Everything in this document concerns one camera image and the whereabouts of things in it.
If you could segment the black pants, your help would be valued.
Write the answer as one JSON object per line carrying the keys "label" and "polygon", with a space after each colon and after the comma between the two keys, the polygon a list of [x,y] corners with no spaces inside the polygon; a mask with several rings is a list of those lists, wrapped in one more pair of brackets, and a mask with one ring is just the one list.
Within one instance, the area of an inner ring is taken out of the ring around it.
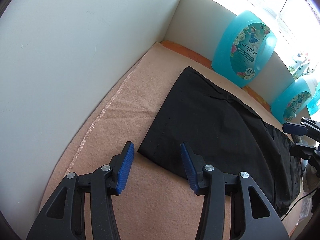
{"label": "black pants", "polygon": [[222,172],[249,173],[279,216],[299,195],[301,168],[288,136],[191,67],[174,83],[138,152],[185,177],[183,142]]}

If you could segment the white wardrobe cabinet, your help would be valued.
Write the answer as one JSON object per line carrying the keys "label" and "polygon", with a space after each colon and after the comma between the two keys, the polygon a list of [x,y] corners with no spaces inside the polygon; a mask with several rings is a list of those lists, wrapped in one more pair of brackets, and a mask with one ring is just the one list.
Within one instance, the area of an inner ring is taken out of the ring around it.
{"label": "white wardrobe cabinet", "polygon": [[25,238],[64,150],[180,0],[12,0],[1,16],[1,212]]}

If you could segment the blue detergent bottle left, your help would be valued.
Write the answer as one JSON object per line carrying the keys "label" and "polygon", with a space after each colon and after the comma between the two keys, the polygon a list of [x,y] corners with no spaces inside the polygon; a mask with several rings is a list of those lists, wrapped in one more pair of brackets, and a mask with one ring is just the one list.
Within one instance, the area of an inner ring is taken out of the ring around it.
{"label": "blue detergent bottle left", "polygon": [[212,69],[240,88],[264,68],[276,47],[272,30],[251,11],[237,15],[223,33]]}

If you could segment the blue detergent bottle on sill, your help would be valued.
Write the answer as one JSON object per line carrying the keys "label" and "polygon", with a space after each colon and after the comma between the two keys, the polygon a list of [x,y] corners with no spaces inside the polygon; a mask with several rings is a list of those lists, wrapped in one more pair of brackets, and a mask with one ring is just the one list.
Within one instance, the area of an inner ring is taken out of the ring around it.
{"label": "blue detergent bottle on sill", "polygon": [[312,100],[307,104],[307,110],[310,116],[313,116],[319,112],[319,99],[320,99],[320,87],[318,84]]}

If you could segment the blue detergent bottle middle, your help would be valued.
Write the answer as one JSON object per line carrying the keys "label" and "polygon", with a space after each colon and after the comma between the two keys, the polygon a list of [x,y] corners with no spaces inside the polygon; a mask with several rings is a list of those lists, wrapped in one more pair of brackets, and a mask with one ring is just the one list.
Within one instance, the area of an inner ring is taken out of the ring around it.
{"label": "blue detergent bottle middle", "polygon": [[318,86],[312,75],[303,75],[271,103],[272,115],[281,123],[291,121],[314,97]]}

